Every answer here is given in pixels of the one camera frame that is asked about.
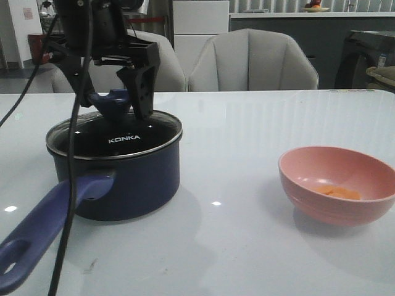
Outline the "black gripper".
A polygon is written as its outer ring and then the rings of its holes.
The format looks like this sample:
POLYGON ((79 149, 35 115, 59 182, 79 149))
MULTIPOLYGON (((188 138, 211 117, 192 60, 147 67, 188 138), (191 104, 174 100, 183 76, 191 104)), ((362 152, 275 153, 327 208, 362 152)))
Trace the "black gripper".
POLYGON ((152 115, 159 47, 155 42, 129 35, 123 17, 123 12, 137 12, 143 4, 143 1, 55 2, 64 36, 49 41, 49 62, 80 96, 82 107, 92 106, 88 98, 95 92, 89 68, 83 66, 83 62, 90 63, 91 57, 100 64, 140 67, 123 67, 116 75, 127 90, 127 109, 133 109, 137 120, 152 115))

